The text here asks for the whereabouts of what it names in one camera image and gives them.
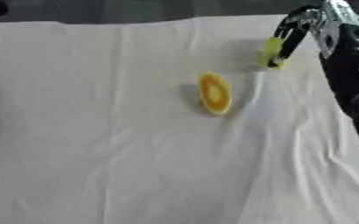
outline orange flesh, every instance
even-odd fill
[[[213,88],[218,90],[218,99],[213,99],[211,92]],[[204,94],[204,99],[207,105],[212,109],[222,110],[225,109],[229,104],[229,95],[222,84],[213,77],[205,77],[201,80],[201,92]]]

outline wrinkled fabric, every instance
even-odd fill
[[[359,223],[359,138],[280,16],[0,24],[0,224]],[[196,82],[223,74],[212,116]]]

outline orange slice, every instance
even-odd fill
[[[231,106],[231,86],[217,73],[205,73],[199,78],[201,102],[214,115],[224,115]]]

